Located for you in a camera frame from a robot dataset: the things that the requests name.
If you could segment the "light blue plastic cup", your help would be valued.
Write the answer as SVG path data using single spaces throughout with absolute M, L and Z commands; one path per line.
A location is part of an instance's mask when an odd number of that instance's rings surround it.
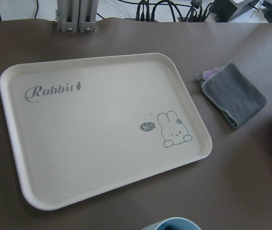
M 201 228 L 189 219 L 172 217 L 156 222 L 143 228 L 143 230 L 201 230 Z

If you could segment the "cream rabbit tray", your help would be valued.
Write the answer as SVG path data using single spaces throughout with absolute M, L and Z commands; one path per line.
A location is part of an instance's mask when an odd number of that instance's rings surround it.
M 210 134 L 159 53 L 14 65 L 0 76 L 20 187 L 55 210 L 201 160 Z

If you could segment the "grey folded cloth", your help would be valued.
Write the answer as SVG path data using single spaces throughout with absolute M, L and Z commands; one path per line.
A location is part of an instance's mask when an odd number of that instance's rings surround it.
M 197 76 L 204 95 L 220 110 L 231 127 L 239 128 L 267 103 L 266 97 L 233 62 Z

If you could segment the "aluminium frame post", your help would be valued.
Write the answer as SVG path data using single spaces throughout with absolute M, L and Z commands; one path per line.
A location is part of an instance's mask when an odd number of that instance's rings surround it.
M 61 32 L 95 31 L 98 0 L 58 0 L 57 27 Z

